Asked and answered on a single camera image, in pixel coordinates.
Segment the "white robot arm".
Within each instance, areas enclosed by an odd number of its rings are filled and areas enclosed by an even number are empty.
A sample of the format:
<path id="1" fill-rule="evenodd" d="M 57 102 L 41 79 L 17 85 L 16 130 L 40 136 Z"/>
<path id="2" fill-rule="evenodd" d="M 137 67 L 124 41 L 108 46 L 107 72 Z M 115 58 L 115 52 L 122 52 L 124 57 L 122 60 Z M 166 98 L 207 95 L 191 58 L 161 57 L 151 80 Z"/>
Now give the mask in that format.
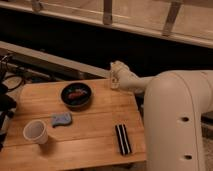
<path id="1" fill-rule="evenodd" d="M 206 171 L 201 115 L 213 111 L 213 70 L 139 77 L 110 64 L 111 87 L 144 95 L 147 171 Z"/>

